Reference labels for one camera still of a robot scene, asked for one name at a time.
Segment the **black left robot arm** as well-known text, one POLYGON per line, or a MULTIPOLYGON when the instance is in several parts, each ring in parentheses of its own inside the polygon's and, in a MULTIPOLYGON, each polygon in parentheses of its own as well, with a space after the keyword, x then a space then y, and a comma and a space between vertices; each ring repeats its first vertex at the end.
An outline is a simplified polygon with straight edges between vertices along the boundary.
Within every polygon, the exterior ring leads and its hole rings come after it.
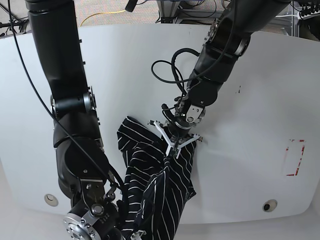
POLYGON ((201 138, 189 131, 202 120, 206 107, 217 100, 220 88, 247 50, 251 35, 265 27, 289 4, 288 0, 233 0, 212 23, 201 52, 181 48, 173 54, 169 65, 174 79, 157 79, 176 84, 181 96, 175 99, 174 113, 166 104, 161 106, 168 121, 166 124, 152 122, 167 143, 167 157, 178 158, 183 147, 201 138), (176 69, 176 59, 182 53, 197 57, 190 77, 186 79, 180 77, 176 69))

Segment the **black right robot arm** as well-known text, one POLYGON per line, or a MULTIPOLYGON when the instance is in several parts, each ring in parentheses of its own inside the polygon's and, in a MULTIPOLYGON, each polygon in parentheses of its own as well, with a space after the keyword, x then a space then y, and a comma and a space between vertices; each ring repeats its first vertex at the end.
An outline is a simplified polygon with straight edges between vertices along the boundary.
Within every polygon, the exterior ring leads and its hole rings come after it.
POLYGON ((72 0, 26 1, 32 35, 51 97, 58 185, 70 199, 65 228, 74 240, 140 240, 122 234, 128 190, 103 150, 96 100, 87 84, 72 0))

